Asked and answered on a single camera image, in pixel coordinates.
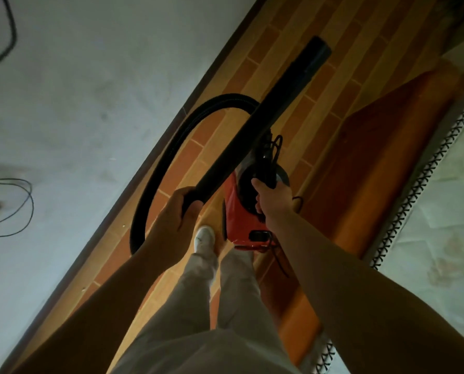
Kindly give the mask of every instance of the vacuum wand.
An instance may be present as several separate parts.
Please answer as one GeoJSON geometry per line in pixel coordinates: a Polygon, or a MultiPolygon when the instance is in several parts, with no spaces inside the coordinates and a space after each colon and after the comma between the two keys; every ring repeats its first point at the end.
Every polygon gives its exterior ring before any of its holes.
{"type": "Polygon", "coordinates": [[[185,195],[183,214],[193,201],[205,203],[210,199],[246,157],[251,147],[257,144],[258,140],[312,80],[330,55],[331,50],[322,39],[313,37],[310,40],[198,182],[195,189],[185,195]]]}

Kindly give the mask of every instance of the white wall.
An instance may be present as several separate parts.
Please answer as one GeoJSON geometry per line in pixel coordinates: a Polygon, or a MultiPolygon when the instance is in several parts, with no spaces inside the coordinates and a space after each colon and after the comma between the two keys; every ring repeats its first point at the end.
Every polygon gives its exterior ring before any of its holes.
{"type": "MultiPolygon", "coordinates": [[[[31,181],[36,211],[0,238],[0,365],[254,1],[10,0],[0,177],[31,181]]],[[[3,188],[10,210],[24,194],[3,188]]]]}

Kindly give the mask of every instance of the forearm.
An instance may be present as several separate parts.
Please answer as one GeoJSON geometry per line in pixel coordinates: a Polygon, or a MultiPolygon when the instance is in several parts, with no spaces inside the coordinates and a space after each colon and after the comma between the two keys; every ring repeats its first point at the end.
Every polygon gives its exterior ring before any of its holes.
{"type": "Polygon", "coordinates": [[[449,363],[438,359],[442,355],[456,357],[453,365],[464,362],[464,338],[419,298],[342,251],[300,216],[289,213],[272,224],[351,372],[405,372],[422,365],[445,370],[449,363]]]}
{"type": "Polygon", "coordinates": [[[141,302],[165,268],[146,246],[36,350],[16,374],[104,374],[141,302]]]}

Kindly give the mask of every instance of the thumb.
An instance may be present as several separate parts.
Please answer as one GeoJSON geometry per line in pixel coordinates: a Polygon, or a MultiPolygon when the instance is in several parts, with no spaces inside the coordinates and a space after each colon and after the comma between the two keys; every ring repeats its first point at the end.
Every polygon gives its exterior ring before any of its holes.
{"type": "Polygon", "coordinates": [[[184,217],[182,218],[179,231],[183,233],[192,233],[194,232],[195,223],[197,222],[198,216],[204,204],[202,201],[193,201],[185,212],[184,217]]]}
{"type": "Polygon", "coordinates": [[[265,192],[266,189],[269,188],[266,186],[264,182],[261,182],[257,178],[252,178],[251,184],[253,185],[253,188],[258,192],[259,195],[261,195],[263,192],[265,192]]]}

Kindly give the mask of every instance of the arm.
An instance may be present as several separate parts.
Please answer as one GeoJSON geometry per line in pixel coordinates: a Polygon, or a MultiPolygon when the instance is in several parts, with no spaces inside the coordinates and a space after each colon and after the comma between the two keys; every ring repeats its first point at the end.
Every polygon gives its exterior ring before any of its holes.
{"type": "Polygon", "coordinates": [[[141,248],[20,365],[15,374],[104,374],[152,283],[185,255],[202,202],[181,218],[177,190],[141,248]]]}
{"type": "Polygon", "coordinates": [[[290,188],[253,186],[257,210],[350,372],[464,371],[464,337],[440,315],[295,214],[290,188]]]}

